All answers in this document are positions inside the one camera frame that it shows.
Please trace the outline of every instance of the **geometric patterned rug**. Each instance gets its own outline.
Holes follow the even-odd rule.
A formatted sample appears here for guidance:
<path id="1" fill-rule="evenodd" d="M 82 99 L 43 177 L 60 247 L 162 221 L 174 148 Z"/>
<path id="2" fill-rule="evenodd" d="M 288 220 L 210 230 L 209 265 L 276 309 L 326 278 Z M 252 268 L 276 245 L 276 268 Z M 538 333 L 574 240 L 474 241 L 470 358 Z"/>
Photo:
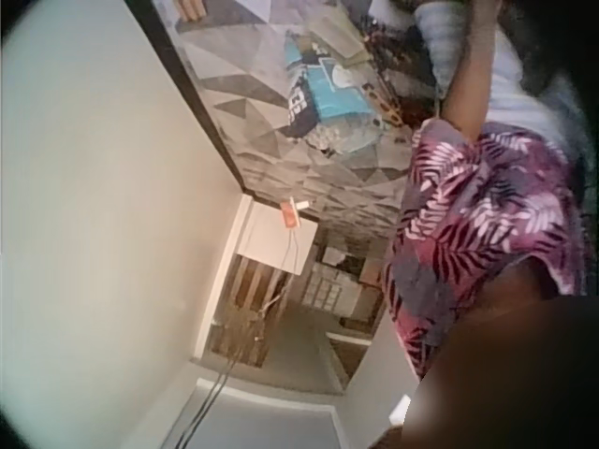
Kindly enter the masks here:
<path id="1" fill-rule="evenodd" d="M 284 42 L 316 7 L 334 0 L 204 0 L 208 16 L 182 22 L 172 0 L 154 0 L 198 95 L 245 187 L 280 202 L 310 200 L 320 224 L 351 240 L 392 232 L 410 162 L 409 135 L 328 159 L 290 143 Z"/>

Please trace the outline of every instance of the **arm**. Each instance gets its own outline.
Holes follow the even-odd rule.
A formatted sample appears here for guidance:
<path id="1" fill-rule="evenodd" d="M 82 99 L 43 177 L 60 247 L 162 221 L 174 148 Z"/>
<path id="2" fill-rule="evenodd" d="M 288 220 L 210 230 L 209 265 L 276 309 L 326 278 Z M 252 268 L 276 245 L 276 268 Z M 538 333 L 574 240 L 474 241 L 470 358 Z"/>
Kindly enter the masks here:
<path id="1" fill-rule="evenodd" d="M 489 110 L 495 28 L 501 2 L 472 2 L 464 52 L 449 87 L 441 118 L 453 124 L 474 142 L 480 135 Z"/>

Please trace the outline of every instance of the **leaf print shirt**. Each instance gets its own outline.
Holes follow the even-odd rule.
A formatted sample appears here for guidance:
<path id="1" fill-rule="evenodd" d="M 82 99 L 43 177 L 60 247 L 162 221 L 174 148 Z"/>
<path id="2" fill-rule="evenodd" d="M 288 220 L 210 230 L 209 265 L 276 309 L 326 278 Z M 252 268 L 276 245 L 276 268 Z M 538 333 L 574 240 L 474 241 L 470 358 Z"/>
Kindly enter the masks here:
<path id="1" fill-rule="evenodd" d="M 487 123 L 471 144 L 425 122 L 383 290 L 413 369 L 424 377 L 448 330 L 504 268 L 536 257 L 562 295 L 583 293 L 580 215 L 562 151 L 538 135 Z"/>

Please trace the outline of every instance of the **floral shirt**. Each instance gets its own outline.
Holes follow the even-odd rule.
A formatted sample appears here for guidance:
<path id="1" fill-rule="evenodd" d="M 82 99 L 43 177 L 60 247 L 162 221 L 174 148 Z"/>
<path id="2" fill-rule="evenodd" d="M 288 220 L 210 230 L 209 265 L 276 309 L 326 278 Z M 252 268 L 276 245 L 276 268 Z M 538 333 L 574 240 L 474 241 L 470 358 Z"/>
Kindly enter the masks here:
<path id="1" fill-rule="evenodd" d="M 582 233 L 563 153 L 527 130 L 487 123 L 476 144 L 433 119 L 414 154 L 383 288 L 416 375 L 485 281 L 527 257 L 562 295 L 584 287 Z"/>

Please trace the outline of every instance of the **electrical wire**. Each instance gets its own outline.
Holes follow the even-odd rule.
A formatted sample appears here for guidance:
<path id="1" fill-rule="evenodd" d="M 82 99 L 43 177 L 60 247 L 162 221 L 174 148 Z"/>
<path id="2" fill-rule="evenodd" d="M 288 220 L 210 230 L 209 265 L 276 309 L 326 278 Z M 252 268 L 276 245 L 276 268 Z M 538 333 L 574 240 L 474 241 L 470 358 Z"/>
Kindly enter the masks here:
<path id="1" fill-rule="evenodd" d="M 296 248 L 294 263 L 293 263 L 293 274 L 292 274 L 291 278 L 289 278 L 289 280 L 285 283 L 285 285 L 283 286 L 283 288 L 281 289 L 279 294 L 260 309 L 260 311 L 258 312 L 259 316 L 266 317 L 266 314 L 268 313 L 270 306 L 275 304 L 277 301 L 279 301 L 285 295 L 287 289 L 289 288 L 289 286 L 291 285 L 291 283 L 295 277 L 296 271 L 298 270 L 298 258 L 299 258 L 300 246 L 298 245 L 298 238 L 296 236 L 295 229 L 293 229 L 293 228 L 289 230 L 289 236 L 287 239 L 287 248 L 285 250 L 285 255 L 283 256 L 283 261 L 281 262 L 281 268 L 283 268 L 285 266 L 285 261 L 287 260 L 287 257 L 289 256 L 289 250 L 291 249 L 292 238 L 293 238 L 295 248 Z M 216 378 L 216 381 L 212 385 L 212 388 L 210 389 L 208 396 L 206 398 L 204 398 L 204 400 L 202 401 L 202 404 L 199 407 L 199 410 L 197 411 L 196 415 L 194 416 L 194 419 L 192 419 L 192 422 L 183 431 L 181 437 L 177 441 L 175 449 L 186 449 L 187 448 L 187 444 L 189 444 L 189 442 L 191 441 L 192 437 L 196 433 L 197 428 L 199 427 L 199 425 L 202 423 L 202 421 L 204 420 L 204 418 L 206 417 L 206 415 L 212 408 L 212 405 L 214 404 L 214 402 L 220 396 L 221 392 L 225 388 L 226 381 L 228 381 L 231 371 L 233 370 L 233 368 L 235 367 L 235 365 L 241 358 L 241 355 L 243 354 L 245 345 L 248 343 L 248 337 L 250 337 L 252 334 L 253 325 L 248 327 L 247 335 L 245 335 L 243 337 L 243 339 L 241 339 L 241 345 L 240 345 L 240 348 L 238 348 L 238 351 L 235 354 L 235 357 L 229 358 L 227 360 L 226 368 L 222 369 L 218 373 L 218 377 Z"/>

